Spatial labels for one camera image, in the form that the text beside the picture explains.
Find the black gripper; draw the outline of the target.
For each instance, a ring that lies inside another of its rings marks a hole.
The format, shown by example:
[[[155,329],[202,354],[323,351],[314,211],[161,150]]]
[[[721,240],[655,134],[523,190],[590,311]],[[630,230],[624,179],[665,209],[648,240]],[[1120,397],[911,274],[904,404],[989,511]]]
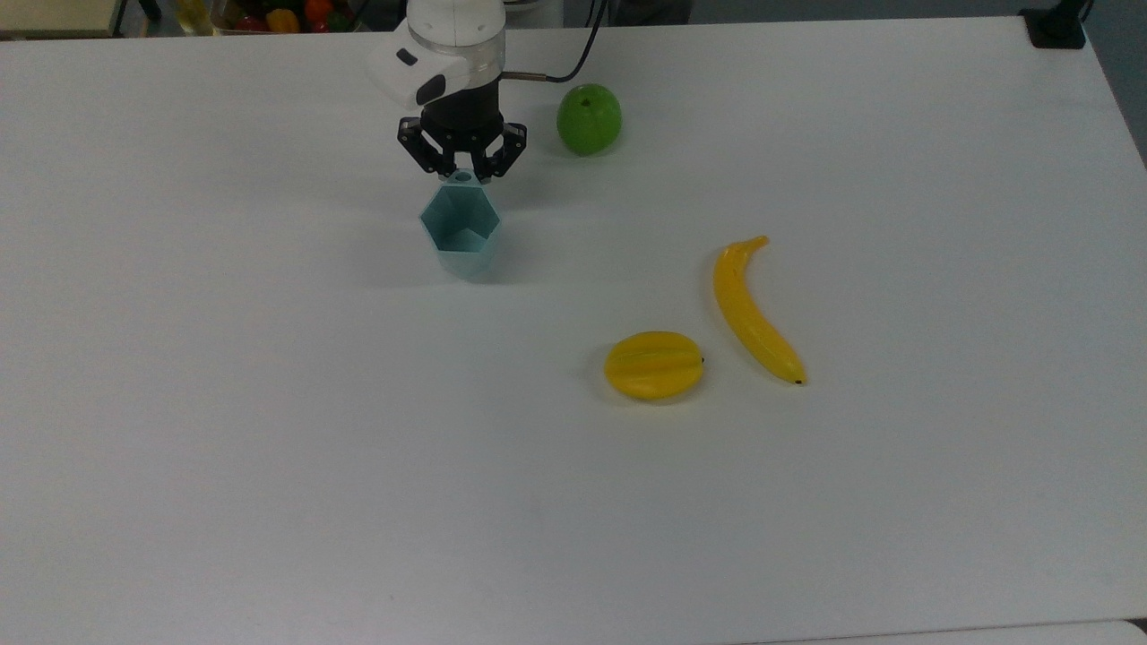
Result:
[[[504,178],[526,150],[524,124],[505,124],[499,86],[458,91],[423,107],[421,117],[399,119],[399,143],[427,173],[447,178],[457,151],[469,151],[479,180]]]

